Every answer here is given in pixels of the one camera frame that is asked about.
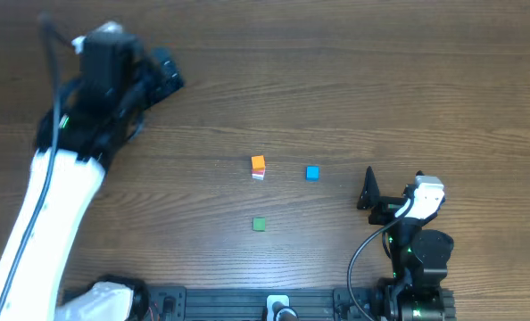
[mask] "orange block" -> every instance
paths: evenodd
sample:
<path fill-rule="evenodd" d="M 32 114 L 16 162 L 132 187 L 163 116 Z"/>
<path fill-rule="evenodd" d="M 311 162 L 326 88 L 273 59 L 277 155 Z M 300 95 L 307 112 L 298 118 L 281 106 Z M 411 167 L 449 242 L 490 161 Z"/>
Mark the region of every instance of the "orange block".
<path fill-rule="evenodd" d="M 253 170 L 265 170 L 265 157 L 263 155 L 253 156 L 251 158 Z"/>

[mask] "small block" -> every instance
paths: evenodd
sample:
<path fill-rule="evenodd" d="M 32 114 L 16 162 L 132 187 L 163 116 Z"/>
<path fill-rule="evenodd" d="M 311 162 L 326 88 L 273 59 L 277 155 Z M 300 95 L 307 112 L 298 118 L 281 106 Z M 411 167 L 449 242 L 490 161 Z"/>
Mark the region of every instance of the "small block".
<path fill-rule="evenodd" d="M 253 231 L 265 232 L 265 218 L 253 218 Z"/>
<path fill-rule="evenodd" d="M 265 157 L 263 155 L 253 156 L 251 158 L 251 164 L 253 170 L 265 170 Z"/>
<path fill-rule="evenodd" d="M 319 166 L 307 166 L 307 180 L 312 182 L 319 180 Z"/>

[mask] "green block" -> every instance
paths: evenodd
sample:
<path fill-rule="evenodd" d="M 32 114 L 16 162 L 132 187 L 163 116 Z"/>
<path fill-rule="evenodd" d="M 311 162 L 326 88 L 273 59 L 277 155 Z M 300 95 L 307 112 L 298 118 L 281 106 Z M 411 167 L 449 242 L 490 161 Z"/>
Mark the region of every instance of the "green block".
<path fill-rule="evenodd" d="M 265 218 L 253 218 L 253 231 L 265 232 Z"/>

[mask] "cable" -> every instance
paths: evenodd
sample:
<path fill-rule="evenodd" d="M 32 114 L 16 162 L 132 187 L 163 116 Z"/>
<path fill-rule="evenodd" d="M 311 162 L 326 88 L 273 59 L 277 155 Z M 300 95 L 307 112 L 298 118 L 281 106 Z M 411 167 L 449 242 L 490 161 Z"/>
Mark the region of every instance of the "cable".
<path fill-rule="evenodd" d="M 406 217 L 406 215 L 408 215 L 410 213 L 410 210 L 411 210 L 411 207 L 414 205 L 414 200 L 413 198 L 409 198 L 406 203 L 408 204 L 408 208 L 406 210 L 404 210 L 404 212 L 402 214 L 400 214 L 400 216 L 398 216 L 397 218 L 395 218 L 392 222 L 386 224 L 385 226 L 382 226 L 380 227 L 376 232 L 374 232 L 371 236 L 369 236 L 361 245 L 360 247 L 358 248 L 358 250 L 356 250 L 356 252 L 354 252 L 354 255 L 352 256 L 352 259 L 351 259 L 351 263 L 348 265 L 348 272 L 346 273 L 346 287 L 348 288 L 348 293 L 351 295 L 351 298 L 352 298 L 352 302 L 354 303 L 354 305 L 356 306 L 356 308 L 364 315 L 364 317 L 366 317 L 369 321 L 376 321 L 371 315 L 368 314 L 368 312 L 366 312 L 364 310 L 364 308 L 358 303 L 358 301 L 356 300 L 356 298 L 354 297 L 354 293 L 352 291 L 352 268 L 354 267 L 354 263 L 356 262 L 356 259 L 360 256 L 360 253 L 362 252 L 362 250 L 364 250 L 364 248 L 366 247 L 366 245 L 368 245 L 370 243 L 370 241 L 372 241 L 374 238 L 376 238 L 380 233 L 384 233 L 385 231 L 387 231 L 388 229 L 390 229 L 390 227 L 394 226 L 396 223 L 400 222 L 403 218 Z"/>
<path fill-rule="evenodd" d="M 392 255 L 390 255 L 390 251 L 388 250 L 388 244 L 386 243 L 386 232 L 382 233 L 382 246 L 384 246 L 384 252 L 388 259 L 392 259 Z"/>
<path fill-rule="evenodd" d="M 59 38 L 59 34 L 57 33 L 57 31 L 54 29 L 54 25 L 51 22 L 48 15 L 41 14 L 38 20 L 41 25 L 41 39 L 43 41 L 43 46 L 45 48 L 47 64 L 49 67 L 52 85 L 53 85 L 53 137 L 51 141 L 51 154 L 49 156 L 49 165 L 47 166 L 45 182 L 43 183 L 41 194 L 39 195 L 39 199 L 37 200 L 37 204 L 35 206 L 35 209 L 33 210 L 33 215 L 31 216 L 31 219 L 29 220 L 29 223 L 27 224 L 27 228 L 25 229 L 25 232 L 23 232 L 23 237 L 21 238 L 19 248 L 17 249 L 17 252 L 15 253 L 15 258 L 13 259 L 13 263 L 10 267 L 9 274 L 7 275 L 7 279 L 5 280 L 4 288 L 1 292 L 0 316 L 1 316 L 1 312 L 5 304 L 5 300 L 7 299 L 7 295 L 9 294 L 9 291 L 11 290 L 13 278 L 15 277 L 15 272 L 17 272 L 17 267 L 19 266 L 19 263 L 21 261 L 21 256 L 23 255 L 23 252 L 25 251 L 25 248 L 27 247 L 27 242 L 29 241 L 29 237 L 31 233 L 33 232 L 33 227 L 35 226 L 37 217 L 39 216 L 39 212 L 43 208 L 43 204 L 45 204 L 45 198 L 47 196 L 47 192 L 49 191 L 49 186 L 51 185 L 51 177 L 53 176 L 54 160 L 57 154 L 57 145 L 59 143 L 59 122 L 60 122 L 60 117 L 61 117 L 61 93 L 59 90 L 59 86 L 61 85 L 61 74 L 59 72 L 59 66 L 57 63 L 56 53 L 54 51 L 54 47 L 51 42 L 52 40 L 51 36 L 58 38 L 58 39 L 60 38 Z"/>

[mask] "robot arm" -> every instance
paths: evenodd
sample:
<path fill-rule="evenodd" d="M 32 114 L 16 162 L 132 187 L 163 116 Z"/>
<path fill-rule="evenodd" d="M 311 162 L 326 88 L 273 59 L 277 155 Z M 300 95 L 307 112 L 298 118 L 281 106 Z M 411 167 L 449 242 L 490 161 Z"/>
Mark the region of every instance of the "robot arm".
<path fill-rule="evenodd" d="M 48 31 L 45 36 L 64 42 Z M 0 260 L 0 320 L 54 319 L 70 247 L 115 153 L 140 131 L 145 110 L 183 86 L 168 51 L 155 50 L 150 59 L 139 40 L 113 22 L 79 37 L 76 48 L 81 75 L 54 89 L 54 108 L 39 124 L 25 200 Z M 53 50 L 46 49 L 57 70 Z M 74 103 L 68 105 L 72 94 Z M 112 295 L 115 300 L 89 314 L 92 305 L 81 298 L 57 317 L 123 320 L 137 309 L 134 286 L 97 285 L 86 298 Z M 109 308 L 112 303 L 116 309 Z M 144 307 L 139 310 L 143 316 Z"/>

